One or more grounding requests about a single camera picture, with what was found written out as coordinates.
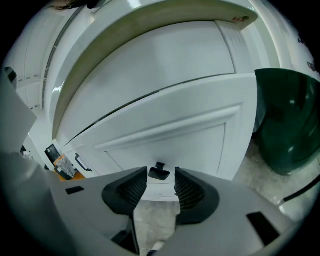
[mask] marble floor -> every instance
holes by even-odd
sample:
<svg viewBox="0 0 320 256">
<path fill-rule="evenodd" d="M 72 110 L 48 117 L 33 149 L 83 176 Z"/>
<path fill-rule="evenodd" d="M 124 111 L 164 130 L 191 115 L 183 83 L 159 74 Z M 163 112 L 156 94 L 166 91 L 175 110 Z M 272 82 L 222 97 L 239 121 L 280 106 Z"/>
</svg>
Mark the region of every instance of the marble floor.
<svg viewBox="0 0 320 256">
<path fill-rule="evenodd" d="M 320 155 L 309 165 L 290 176 L 273 172 L 262 159 L 258 147 L 251 142 L 233 181 L 257 191 L 277 205 L 283 198 L 305 187 L 320 174 Z M 293 221 L 308 215 L 320 191 L 320 183 L 305 194 L 285 203 L 280 210 Z M 158 241 L 166 241 L 175 231 L 178 202 L 140 201 L 134 211 L 134 223 L 140 255 L 146 256 Z"/>
</svg>

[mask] green trash bin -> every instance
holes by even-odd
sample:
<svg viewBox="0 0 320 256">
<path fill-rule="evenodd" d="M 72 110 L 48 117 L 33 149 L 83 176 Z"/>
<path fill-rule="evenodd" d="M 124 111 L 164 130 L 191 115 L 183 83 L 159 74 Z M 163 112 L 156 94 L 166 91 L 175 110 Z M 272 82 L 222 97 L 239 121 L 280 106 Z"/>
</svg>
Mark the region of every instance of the green trash bin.
<svg viewBox="0 0 320 256">
<path fill-rule="evenodd" d="M 319 153 L 320 83 L 287 69 L 258 69 L 255 74 L 266 109 L 257 145 L 273 171 L 290 175 Z"/>
</svg>

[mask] floor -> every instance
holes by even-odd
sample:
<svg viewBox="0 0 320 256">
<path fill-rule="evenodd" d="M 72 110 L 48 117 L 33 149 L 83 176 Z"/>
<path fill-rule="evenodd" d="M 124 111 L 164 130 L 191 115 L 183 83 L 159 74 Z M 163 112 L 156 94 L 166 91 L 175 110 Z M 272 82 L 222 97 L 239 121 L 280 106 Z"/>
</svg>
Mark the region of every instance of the floor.
<svg viewBox="0 0 320 256">
<path fill-rule="evenodd" d="M 258 147 L 251 142 L 233 181 L 249 186 L 276 205 L 309 184 L 319 174 L 320 155 L 291 176 L 280 176 L 267 166 Z M 319 190 L 320 184 L 285 203 L 280 210 L 293 221 L 302 220 L 312 208 Z M 134 220 L 141 256 L 146 256 L 156 242 L 166 241 L 173 235 L 176 215 L 179 213 L 178 202 L 140 201 L 134 211 Z"/>
</svg>

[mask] metal handle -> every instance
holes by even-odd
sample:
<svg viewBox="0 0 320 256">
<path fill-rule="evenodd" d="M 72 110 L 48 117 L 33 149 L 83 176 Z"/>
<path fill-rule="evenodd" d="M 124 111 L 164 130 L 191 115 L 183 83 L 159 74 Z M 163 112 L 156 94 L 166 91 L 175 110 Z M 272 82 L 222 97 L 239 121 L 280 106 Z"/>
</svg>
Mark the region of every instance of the metal handle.
<svg viewBox="0 0 320 256">
<path fill-rule="evenodd" d="M 78 158 L 79 158 L 79 155 L 78 155 L 77 153 L 75 153 L 75 160 L 76 160 L 76 162 L 82 167 L 82 169 L 84 169 L 86 172 L 92 172 L 91 169 L 89 169 L 89 168 L 86 169 L 86 168 L 79 162 Z"/>
</svg>

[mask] cabinet door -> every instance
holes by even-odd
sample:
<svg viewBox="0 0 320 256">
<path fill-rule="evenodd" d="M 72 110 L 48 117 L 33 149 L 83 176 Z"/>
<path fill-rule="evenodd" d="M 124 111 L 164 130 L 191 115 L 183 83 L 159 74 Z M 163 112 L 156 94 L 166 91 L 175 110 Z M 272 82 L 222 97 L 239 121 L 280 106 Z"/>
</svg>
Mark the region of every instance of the cabinet door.
<svg viewBox="0 0 320 256">
<path fill-rule="evenodd" d="M 254 74 L 199 79 L 163 89 L 101 120 L 71 143 L 100 175 L 164 163 L 232 180 L 256 117 Z"/>
</svg>

